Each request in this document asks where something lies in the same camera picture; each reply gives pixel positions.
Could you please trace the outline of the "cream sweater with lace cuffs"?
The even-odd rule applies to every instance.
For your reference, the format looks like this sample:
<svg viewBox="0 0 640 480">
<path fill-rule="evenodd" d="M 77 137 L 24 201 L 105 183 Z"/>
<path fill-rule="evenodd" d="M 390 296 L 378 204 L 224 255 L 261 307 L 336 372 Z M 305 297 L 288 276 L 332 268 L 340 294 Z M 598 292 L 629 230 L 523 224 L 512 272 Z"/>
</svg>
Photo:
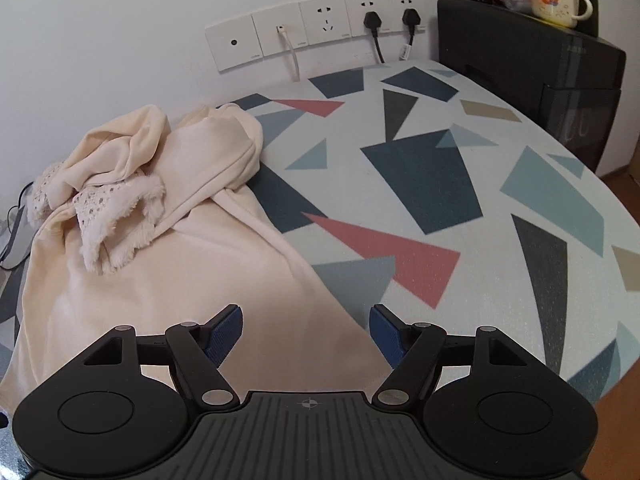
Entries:
<svg viewBox="0 0 640 480">
<path fill-rule="evenodd" d="M 375 392 L 390 371 L 381 352 L 248 188 L 263 140 L 234 104 L 177 127 L 147 105 L 44 170 L 3 411 L 115 326 L 160 335 L 230 304 L 243 328 L 220 370 L 237 393 Z"/>
</svg>

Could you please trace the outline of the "geometric patterned table mat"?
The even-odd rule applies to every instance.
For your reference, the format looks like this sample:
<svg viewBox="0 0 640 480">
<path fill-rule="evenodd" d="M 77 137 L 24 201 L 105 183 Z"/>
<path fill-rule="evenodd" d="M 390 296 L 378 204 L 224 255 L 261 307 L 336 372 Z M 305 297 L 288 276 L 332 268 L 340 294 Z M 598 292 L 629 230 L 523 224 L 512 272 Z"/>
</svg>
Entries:
<svg viewBox="0 0 640 480">
<path fill-rule="evenodd" d="M 590 401 L 638 362 L 638 224 L 468 78 L 399 62 L 233 104 L 264 135 L 248 188 L 369 336 L 375 304 L 453 334 L 493 325 Z M 17 314 L 1 323 L 1 382 L 28 265 L 1 284 L 2 310 Z"/>
</svg>

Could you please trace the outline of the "black cabinet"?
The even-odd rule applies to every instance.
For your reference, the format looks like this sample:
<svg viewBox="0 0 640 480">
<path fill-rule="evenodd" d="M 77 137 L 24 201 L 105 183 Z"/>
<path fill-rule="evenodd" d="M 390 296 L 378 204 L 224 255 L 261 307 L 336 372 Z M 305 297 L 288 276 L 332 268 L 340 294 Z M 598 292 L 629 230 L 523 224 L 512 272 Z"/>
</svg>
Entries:
<svg viewBox="0 0 640 480">
<path fill-rule="evenodd" d="M 439 62 L 506 101 L 598 168 L 626 52 L 600 38 L 474 0 L 438 0 Z"/>
</svg>

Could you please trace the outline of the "black plug right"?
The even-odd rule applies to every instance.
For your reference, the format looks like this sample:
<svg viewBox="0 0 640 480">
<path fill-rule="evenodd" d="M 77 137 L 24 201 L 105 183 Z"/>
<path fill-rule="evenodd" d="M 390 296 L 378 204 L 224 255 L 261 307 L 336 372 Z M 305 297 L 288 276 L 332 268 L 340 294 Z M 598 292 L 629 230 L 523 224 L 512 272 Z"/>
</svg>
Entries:
<svg viewBox="0 0 640 480">
<path fill-rule="evenodd" d="M 413 45 L 414 36 L 416 36 L 416 29 L 421 24 L 421 15 L 415 8 L 407 8 L 402 14 L 402 22 L 408 29 L 409 39 L 408 46 Z"/>
</svg>

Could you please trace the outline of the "black plug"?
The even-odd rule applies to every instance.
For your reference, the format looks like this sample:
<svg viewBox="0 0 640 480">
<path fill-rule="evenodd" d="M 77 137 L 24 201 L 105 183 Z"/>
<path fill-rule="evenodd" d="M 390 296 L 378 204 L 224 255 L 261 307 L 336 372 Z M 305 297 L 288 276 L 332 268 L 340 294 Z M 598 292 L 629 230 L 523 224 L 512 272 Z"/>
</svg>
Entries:
<svg viewBox="0 0 640 480">
<path fill-rule="evenodd" d="M 414 36 L 416 36 L 416 29 L 421 24 L 421 15 L 415 8 L 407 8 L 402 14 L 402 22 L 408 29 L 409 39 L 408 46 L 413 45 Z"/>
<path fill-rule="evenodd" d="M 380 31 L 380 28 L 382 26 L 382 20 L 380 16 L 375 11 L 367 12 L 366 14 L 364 14 L 363 26 L 371 34 L 375 53 L 378 56 L 378 62 L 380 64 L 384 64 L 385 58 L 381 50 L 380 40 L 378 40 L 378 32 Z"/>
</svg>

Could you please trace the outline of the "black plug left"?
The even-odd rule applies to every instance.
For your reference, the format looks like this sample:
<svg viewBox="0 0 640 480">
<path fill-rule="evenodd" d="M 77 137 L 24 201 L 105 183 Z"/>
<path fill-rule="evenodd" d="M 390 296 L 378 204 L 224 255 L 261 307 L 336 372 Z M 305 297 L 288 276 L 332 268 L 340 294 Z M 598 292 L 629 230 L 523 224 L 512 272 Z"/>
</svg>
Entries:
<svg viewBox="0 0 640 480">
<path fill-rule="evenodd" d="M 384 64 L 385 58 L 381 50 L 380 40 L 378 40 L 378 32 L 380 31 L 380 28 L 382 26 L 382 20 L 380 16 L 375 11 L 367 12 L 366 14 L 364 14 L 363 26 L 371 34 L 375 53 L 378 56 L 378 62 L 380 64 Z"/>
</svg>

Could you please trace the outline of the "cream cartoon mug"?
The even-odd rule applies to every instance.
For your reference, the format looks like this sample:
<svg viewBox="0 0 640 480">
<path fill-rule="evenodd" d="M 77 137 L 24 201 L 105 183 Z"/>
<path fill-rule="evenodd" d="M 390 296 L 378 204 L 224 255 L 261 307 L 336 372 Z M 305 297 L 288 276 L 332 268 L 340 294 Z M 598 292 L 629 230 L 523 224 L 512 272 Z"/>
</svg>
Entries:
<svg viewBox="0 0 640 480">
<path fill-rule="evenodd" d="M 592 17 L 590 0 L 530 0 L 534 15 L 546 22 L 573 28 Z"/>
</svg>

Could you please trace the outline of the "white wall socket panel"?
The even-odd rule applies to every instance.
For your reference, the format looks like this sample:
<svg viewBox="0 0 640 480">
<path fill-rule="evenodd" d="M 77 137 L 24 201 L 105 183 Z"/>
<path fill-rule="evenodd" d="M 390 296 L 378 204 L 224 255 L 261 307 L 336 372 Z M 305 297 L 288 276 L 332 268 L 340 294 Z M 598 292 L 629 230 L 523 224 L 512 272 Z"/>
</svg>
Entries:
<svg viewBox="0 0 640 480">
<path fill-rule="evenodd" d="M 205 38 L 217 70 L 225 72 L 292 49 L 367 36 L 364 18 L 369 12 L 380 17 L 381 35 L 400 34 L 407 30 L 402 16 L 408 9 L 420 14 L 416 30 L 424 32 L 427 0 L 306 0 L 209 25 Z"/>
</svg>

